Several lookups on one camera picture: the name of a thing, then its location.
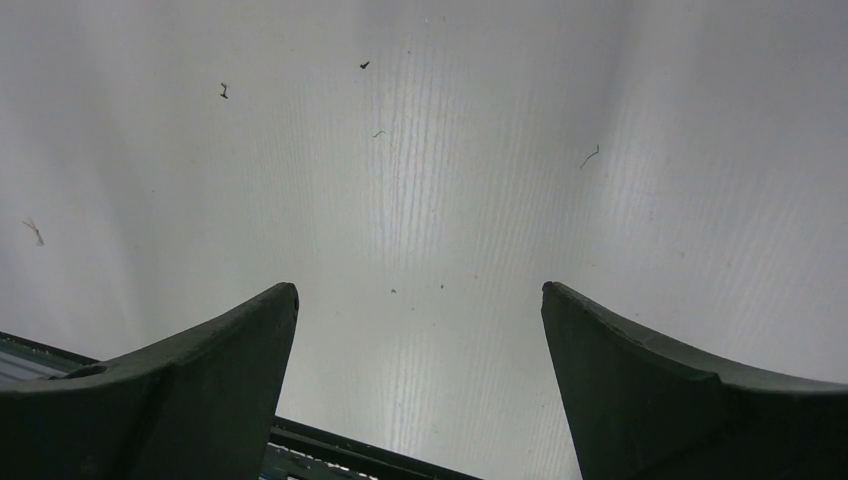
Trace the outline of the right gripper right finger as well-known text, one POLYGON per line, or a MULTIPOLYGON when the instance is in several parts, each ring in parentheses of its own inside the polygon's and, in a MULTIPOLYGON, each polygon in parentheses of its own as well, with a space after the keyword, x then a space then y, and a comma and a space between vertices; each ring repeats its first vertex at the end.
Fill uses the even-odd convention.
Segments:
POLYGON ((541 317, 586 479, 843 479, 847 388, 756 368, 558 282, 541 317))

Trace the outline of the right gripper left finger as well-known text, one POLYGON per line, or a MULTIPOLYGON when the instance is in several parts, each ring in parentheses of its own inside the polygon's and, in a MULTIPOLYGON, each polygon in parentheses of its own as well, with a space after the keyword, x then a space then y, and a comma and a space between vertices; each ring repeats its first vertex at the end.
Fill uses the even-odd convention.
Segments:
POLYGON ((256 479, 299 295, 280 283, 131 353, 1 389, 5 479, 256 479))

